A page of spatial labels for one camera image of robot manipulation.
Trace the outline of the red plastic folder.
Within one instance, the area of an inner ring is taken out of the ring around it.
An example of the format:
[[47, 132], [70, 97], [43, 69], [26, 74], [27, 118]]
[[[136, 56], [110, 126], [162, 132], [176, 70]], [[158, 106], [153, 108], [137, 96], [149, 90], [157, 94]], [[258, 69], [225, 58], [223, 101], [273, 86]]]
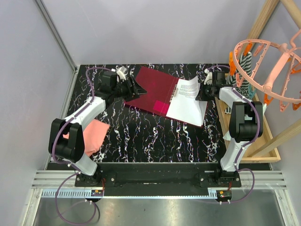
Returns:
[[166, 117], [170, 96], [179, 78], [147, 67], [142, 67], [136, 77], [137, 83], [147, 91], [139, 98], [125, 102], [126, 105]]

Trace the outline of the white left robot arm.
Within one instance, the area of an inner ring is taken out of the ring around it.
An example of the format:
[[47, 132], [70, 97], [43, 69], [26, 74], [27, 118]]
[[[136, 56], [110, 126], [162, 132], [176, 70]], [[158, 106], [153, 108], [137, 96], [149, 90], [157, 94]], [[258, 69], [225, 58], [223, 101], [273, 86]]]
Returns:
[[96, 172], [97, 164], [85, 154], [83, 132], [97, 115], [104, 112], [116, 98], [132, 101], [145, 95], [132, 75], [125, 76], [121, 71], [105, 70], [97, 89], [73, 114], [64, 119], [54, 119], [51, 124], [48, 151], [57, 164], [72, 166], [85, 174], [85, 181], [91, 186], [100, 184], [102, 178]]

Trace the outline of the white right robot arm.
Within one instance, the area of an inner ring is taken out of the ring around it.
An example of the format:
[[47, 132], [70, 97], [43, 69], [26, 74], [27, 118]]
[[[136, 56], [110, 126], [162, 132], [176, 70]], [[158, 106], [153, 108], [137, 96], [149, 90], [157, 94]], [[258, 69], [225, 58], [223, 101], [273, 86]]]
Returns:
[[231, 108], [229, 134], [230, 143], [220, 160], [221, 169], [214, 174], [214, 182], [225, 186], [230, 182], [228, 172], [238, 170], [239, 163], [248, 149], [263, 133], [263, 105], [240, 94], [236, 87], [227, 84], [225, 72], [206, 71], [204, 83], [200, 85], [196, 100], [218, 98]]

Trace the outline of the white paper sheet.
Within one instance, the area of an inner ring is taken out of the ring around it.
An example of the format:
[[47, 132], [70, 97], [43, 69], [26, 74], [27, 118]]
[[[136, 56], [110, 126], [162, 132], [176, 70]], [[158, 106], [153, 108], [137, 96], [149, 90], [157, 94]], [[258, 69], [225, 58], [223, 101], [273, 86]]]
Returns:
[[177, 95], [195, 99], [199, 93], [200, 83], [198, 76], [191, 80], [179, 79], [177, 82]]

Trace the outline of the white printed top paper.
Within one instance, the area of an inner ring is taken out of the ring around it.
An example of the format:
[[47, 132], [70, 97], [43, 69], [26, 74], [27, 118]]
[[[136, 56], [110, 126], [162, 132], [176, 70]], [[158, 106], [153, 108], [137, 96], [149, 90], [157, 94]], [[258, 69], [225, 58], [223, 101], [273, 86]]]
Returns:
[[178, 94], [172, 98], [166, 117], [202, 127], [206, 110], [207, 101], [197, 101]]

